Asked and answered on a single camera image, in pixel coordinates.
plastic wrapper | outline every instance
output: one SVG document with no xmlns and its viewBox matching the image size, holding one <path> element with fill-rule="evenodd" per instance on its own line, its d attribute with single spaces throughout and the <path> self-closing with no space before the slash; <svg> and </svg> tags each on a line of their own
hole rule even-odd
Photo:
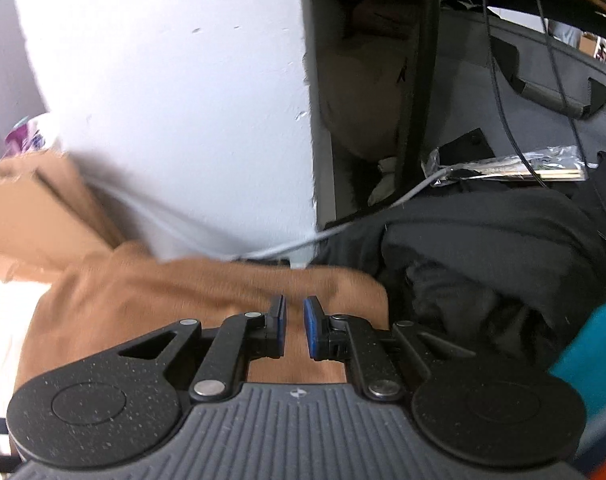
<svg viewBox="0 0 606 480">
<path fill-rule="evenodd" d="M 4 156 L 16 156 L 49 148 L 59 149 L 56 126 L 56 119 L 49 112 L 32 119 L 25 117 L 5 137 Z"/>
<path fill-rule="evenodd" d="M 534 171 L 542 180 L 555 182 L 580 182 L 585 180 L 585 171 L 576 146 L 555 146 L 542 148 L 535 152 L 523 153 Z M 442 170 L 446 166 L 439 164 L 438 148 L 433 150 L 423 165 L 426 176 Z M 461 180 L 534 180 L 518 155 L 486 158 L 475 162 L 464 162 L 449 166 L 445 177 L 434 182 L 433 186 L 446 186 Z"/>
</svg>

black circular disc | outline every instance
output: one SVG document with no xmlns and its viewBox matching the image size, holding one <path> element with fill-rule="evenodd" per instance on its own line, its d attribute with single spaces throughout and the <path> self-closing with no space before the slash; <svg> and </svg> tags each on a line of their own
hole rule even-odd
<svg viewBox="0 0 606 480">
<path fill-rule="evenodd" d="M 412 397 L 424 434 L 465 461 L 531 467 L 576 449 L 585 407 L 560 379 L 493 356 L 443 362 Z"/>
<path fill-rule="evenodd" d="M 117 416 L 125 401 L 123 391 L 110 384 L 80 383 L 58 392 L 52 411 L 64 422 L 89 426 Z"/>
<path fill-rule="evenodd" d="M 152 449 L 179 415 L 176 391 L 154 361 L 107 352 L 26 383 L 12 397 L 7 425 L 28 460 L 101 468 Z"/>
</svg>

cardboard box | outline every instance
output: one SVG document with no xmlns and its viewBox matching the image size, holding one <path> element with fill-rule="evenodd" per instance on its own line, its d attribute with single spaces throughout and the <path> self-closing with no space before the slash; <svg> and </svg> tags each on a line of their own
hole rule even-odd
<svg viewBox="0 0 606 480">
<path fill-rule="evenodd" d="M 596 40 L 593 40 L 589 36 L 581 36 L 579 43 L 579 50 L 584 52 L 588 56 L 594 57 L 594 53 L 596 52 Z"/>
<path fill-rule="evenodd" d="M 124 241 L 67 155 L 0 161 L 0 280 L 52 283 L 88 254 Z"/>
</svg>

black handle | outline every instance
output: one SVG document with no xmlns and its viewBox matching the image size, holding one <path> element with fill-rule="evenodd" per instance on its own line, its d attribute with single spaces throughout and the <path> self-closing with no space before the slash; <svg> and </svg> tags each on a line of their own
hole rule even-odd
<svg viewBox="0 0 606 480">
<path fill-rule="evenodd" d="M 601 111 L 606 104 L 606 86 L 591 77 L 588 78 L 590 104 L 583 105 L 576 101 L 568 102 L 567 109 L 558 92 L 541 88 L 518 77 L 518 48 L 507 41 L 492 36 L 492 54 L 501 73 L 512 89 L 521 97 L 532 101 L 553 112 L 558 112 L 574 119 L 589 119 Z"/>
</svg>

teal object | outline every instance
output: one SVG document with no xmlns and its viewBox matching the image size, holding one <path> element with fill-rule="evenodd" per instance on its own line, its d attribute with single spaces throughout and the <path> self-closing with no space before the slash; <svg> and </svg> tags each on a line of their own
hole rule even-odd
<svg viewBox="0 0 606 480">
<path fill-rule="evenodd" d="M 588 420 L 606 406 L 606 304 L 594 311 L 550 373 L 578 391 Z"/>
</svg>

